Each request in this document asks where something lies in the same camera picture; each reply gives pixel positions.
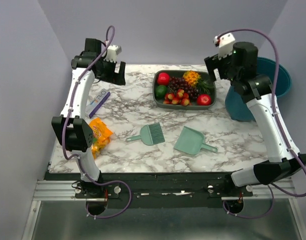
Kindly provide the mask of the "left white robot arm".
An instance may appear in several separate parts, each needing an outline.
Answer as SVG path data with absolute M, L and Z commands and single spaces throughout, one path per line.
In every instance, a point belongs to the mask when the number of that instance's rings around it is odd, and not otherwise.
M 75 159 L 83 182 L 89 182 L 86 191 L 94 198 L 104 191 L 101 171 L 92 154 L 93 131 L 86 122 L 89 92 L 96 79 L 114 85 L 125 85 L 125 62 L 116 71 L 118 55 L 122 48 L 110 40 L 95 38 L 85 40 L 84 50 L 71 60 L 71 85 L 66 103 L 59 116 L 54 116 L 51 126 L 62 146 L 66 160 Z

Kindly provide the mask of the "mint green dustpan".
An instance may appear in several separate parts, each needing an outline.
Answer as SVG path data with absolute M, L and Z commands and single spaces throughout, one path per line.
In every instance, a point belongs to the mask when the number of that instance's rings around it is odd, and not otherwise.
M 200 131 L 187 126 L 183 127 L 173 148 L 192 156 L 197 155 L 201 149 L 212 153 L 218 152 L 216 147 L 206 144 L 205 136 Z

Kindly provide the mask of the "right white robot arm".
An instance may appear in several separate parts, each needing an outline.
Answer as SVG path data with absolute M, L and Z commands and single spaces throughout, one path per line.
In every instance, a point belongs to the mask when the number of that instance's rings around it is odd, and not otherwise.
M 251 111 L 261 132 L 268 159 L 252 167 L 231 173 L 223 183 L 223 191 L 234 196 L 247 185 L 269 185 L 287 178 L 306 166 L 306 153 L 301 153 L 280 117 L 273 84 L 265 74 L 257 72 L 258 48 L 251 42 L 216 40 L 218 54 L 204 62 L 212 81 L 214 70 L 227 79 Z

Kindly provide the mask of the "mint green hand brush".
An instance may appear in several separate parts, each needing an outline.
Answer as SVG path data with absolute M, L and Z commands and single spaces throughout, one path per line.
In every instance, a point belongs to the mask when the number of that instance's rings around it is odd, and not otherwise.
M 126 138 L 126 142 L 141 140 L 147 146 L 153 146 L 165 142 L 163 130 L 159 122 L 147 124 L 140 129 L 139 135 Z

